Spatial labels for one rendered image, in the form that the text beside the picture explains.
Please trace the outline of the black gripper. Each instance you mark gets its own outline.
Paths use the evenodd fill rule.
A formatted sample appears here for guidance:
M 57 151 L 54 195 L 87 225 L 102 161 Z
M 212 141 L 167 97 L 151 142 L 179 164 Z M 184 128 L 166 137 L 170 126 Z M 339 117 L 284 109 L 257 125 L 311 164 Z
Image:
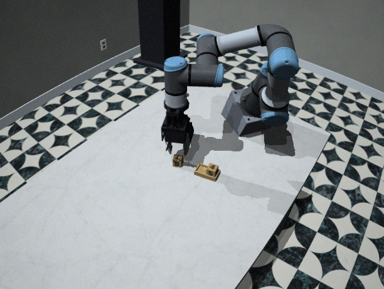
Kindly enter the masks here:
M 177 112 L 175 108 L 167 106 L 165 100 L 164 108 L 167 110 L 167 125 L 165 117 L 163 125 L 161 126 L 161 137 L 162 141 L 163 139 L 165 140 L 166 151 L 168 150 L 169 154 L 171 154 L 172 143 L 181 143 L 183 144 L 184 156 L 186 156 L 194 133 L 192 122 L 189 121 L 190 118 L 187 114 L 182 113 L 182 111 L 188 108 L 188 100 L 185 106 L 177 108 Z M 179 116 L 179 119 L 175 116 Z

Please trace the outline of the tan wooden tray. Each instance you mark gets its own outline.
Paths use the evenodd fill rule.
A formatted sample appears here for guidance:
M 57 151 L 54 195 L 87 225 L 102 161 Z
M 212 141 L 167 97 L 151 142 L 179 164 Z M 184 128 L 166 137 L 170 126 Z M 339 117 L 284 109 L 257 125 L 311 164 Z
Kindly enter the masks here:
M 218 178 L 219 174 L 220 174 L 220 170 L 218 169 L 218 173 L 216 174 L 216 177 L 212 177 L 212 176 L 209 176 L 206 174 L 207 167 L 208 167 L 208 165 L 204 165 L 202 163 L 199 163 L 198 166 L 196 167 L 195 171 L 194 171 L 194 175 L 197 175 L 199 177 L 202 177 L 202 178 L 205 178 L 205 179 L 208 179 L 208 180 L 215 182 L 216 179 Z

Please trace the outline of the tan cube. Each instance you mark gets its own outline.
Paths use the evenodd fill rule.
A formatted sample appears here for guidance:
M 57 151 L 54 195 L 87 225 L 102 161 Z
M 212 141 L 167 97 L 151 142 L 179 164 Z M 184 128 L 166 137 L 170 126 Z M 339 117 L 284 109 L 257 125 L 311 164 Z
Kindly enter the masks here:
M 173 156 L 173 166 L 182 167 L 183 164 L 183 155 L 174 154 Z
M 206 169 L 206 174 L 212 177 L 216 177 L 218 173 L 218 165 L 210 163 Z

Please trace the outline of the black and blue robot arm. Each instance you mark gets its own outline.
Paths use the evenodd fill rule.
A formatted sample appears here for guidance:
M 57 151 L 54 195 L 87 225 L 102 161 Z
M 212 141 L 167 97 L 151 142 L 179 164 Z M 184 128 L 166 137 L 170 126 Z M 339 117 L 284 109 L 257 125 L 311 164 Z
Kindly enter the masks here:
M 224 66 L 218 64 L 218 57 L 256 46 L 267 46 L 268 61 L 242 92 L 241 106 L 251 116 L 261 117 L 267 126 L 285 124 L 289 120 L 289 83 L 299 71 L 299 59 L 291 34 L 278 25 L 258 25 L 223 36 L 201 34 L 196 42 L 196 64 L 182 57 L 165 60 L 166 105 L 175 109 L 185 106 L 187 86 L 222 87 Z

